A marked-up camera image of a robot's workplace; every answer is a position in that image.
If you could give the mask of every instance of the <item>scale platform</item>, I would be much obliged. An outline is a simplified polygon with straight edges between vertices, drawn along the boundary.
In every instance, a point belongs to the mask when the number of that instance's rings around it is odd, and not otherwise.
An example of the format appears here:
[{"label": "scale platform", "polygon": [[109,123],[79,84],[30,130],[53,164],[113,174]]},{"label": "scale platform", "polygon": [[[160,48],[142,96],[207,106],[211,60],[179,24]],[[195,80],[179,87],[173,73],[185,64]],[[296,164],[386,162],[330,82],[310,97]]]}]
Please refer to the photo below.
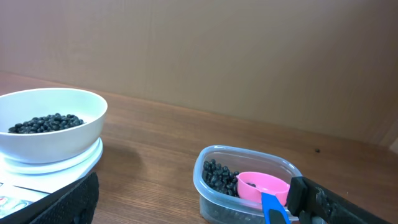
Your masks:
[{"label": "scale platform", "polygon": [[53,193],[84,177],[99,161],[103,143],[98,138],[81,154],[60,162],[25,164],[0,157],[0,183]]}]

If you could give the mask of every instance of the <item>white bowl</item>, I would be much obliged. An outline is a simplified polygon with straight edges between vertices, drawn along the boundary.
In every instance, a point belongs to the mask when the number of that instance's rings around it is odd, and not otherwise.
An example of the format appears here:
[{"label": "white bowl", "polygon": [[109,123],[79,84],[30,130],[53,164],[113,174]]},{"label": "white bowl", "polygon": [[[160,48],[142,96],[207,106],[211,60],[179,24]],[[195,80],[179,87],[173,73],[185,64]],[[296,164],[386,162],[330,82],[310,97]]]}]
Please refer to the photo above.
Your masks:
[{"label": "white bowl", "polygon": [[[98,139],[107,109],[101,96],[72,88],[41,88],[0,96],[0,153],[25,163],[69,159]],[[74,114],[85,123],[49,133],[8,133],[17,123],[55,113]]]}]

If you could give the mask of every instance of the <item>black object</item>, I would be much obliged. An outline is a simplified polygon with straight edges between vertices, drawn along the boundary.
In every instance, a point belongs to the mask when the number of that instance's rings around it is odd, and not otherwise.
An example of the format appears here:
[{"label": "black object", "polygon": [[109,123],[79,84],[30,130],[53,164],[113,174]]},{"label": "black object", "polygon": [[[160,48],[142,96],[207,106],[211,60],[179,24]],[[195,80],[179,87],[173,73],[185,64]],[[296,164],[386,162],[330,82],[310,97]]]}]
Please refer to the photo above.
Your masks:
[{"label": "black object", "polygon": [[75,115],[68,114],[68,116],[61,116],[59,113],[56,113],[55,115],[48,115],[46,117],[32,118],[30,121],[23,122],[23,124],[18,123],[14,127],[9,128],[8,133],[45,133],[72,128],[83,123],[84,121]]},{"label": "black object", "polygon": [[252,183],[247,183],[247,184],[250,185],[250,186],[252,186],[252,187],[256,187],[255,184],[252,184]]},{"label": "black object", "polygon": [[0,224],[90,224],[98,202],[95,172],[0,219]]},{"label": "black object", "polygon": [[217,205],[200,197],[200,214],[210,223],[227,224],[268,224],[263,216],[252,215]]},{"label": "black object", "polygon": [[238,182],[236,176],[238,174],[238,171],[231,172],[227,166],[223,167],[220,163],[217,164],[215,159],[212,159],[210,162],[205,161],[203,163],[201,177],[213,190],[222,194],[238,197],[238,190],[236,187]]},{"label": "black object", "polygon": [[292,178],[287,209],[300,224],[319,223],[319,217],[329,224],[389,223],[306,177]]},{"label": "black object", "polygon": [[284,216],[281,214],[280,211],[270,209],[268,215],[269,215],[269,221],[271,223],[283,223],[283,224],[286,224]]}]

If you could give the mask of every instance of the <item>black tool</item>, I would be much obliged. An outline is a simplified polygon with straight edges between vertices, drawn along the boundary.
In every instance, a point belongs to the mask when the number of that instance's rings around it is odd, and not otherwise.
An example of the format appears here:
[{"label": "black tool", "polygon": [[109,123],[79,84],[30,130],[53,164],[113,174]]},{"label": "black tool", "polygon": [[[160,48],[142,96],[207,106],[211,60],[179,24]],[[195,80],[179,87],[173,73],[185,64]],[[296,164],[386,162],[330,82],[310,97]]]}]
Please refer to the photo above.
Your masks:
[{"label": "black tool", "polygon": [[300,224],[384,224],[389,223],[359,208],[306,177],[293,177],[287,195],[287,209]]}]

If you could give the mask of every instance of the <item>beige wall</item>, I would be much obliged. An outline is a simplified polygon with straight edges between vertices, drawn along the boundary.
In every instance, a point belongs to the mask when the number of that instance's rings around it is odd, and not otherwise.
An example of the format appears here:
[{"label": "beige wall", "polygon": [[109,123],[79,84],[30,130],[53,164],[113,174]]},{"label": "beige wall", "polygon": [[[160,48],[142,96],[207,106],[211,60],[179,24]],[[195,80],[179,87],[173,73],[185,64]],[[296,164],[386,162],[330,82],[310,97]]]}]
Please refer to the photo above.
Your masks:
[{"label": "beige wall", "polygon": [[2,0],[0,70],[390,145],[397,1]]}]

